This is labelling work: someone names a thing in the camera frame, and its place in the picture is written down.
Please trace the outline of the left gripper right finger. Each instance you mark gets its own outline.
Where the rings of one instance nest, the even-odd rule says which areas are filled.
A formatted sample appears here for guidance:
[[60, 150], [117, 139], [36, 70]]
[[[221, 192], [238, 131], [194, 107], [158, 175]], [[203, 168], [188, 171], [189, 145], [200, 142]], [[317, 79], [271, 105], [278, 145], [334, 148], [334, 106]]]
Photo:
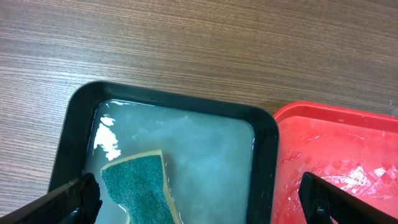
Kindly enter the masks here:
[[308, 224], [397, 223], [397, 219], [370, 206], [311, 172], [305, 172], [298, 196]]

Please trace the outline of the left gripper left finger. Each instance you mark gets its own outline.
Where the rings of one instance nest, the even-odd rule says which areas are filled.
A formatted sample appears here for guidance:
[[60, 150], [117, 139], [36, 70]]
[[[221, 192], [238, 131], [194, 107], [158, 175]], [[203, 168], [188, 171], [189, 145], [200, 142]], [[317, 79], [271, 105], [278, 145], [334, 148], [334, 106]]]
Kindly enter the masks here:
[[1, 217], [1, 224], [94, 224], [102, 203], [99, 184], [87, 173]]

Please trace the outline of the green yellow sponge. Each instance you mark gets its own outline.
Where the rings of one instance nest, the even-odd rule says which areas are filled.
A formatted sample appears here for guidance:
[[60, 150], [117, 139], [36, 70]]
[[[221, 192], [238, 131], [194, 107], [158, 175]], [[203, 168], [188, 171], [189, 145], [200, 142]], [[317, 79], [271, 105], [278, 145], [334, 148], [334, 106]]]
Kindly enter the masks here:
[[170, 194], [161, 150], [110, 162], [100, 170], [110, 199], [125, 209], [127, 223], [181, 223]]

